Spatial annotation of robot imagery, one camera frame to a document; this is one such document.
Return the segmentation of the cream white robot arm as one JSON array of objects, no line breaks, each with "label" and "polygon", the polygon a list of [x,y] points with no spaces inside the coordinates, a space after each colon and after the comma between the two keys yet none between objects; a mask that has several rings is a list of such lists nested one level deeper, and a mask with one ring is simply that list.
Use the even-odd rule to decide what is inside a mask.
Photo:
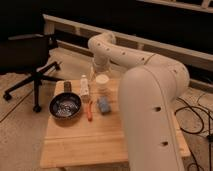
[{"label": "cream white robot arm", "polygon": [[171,103],[189,86],[184,64],[163,55],[118,46],[113,33],[88,41],[93,69],[100,73],[110,63],[127,69],[119,82],[121,113],[131,171],[184,171],[173,123]]}]

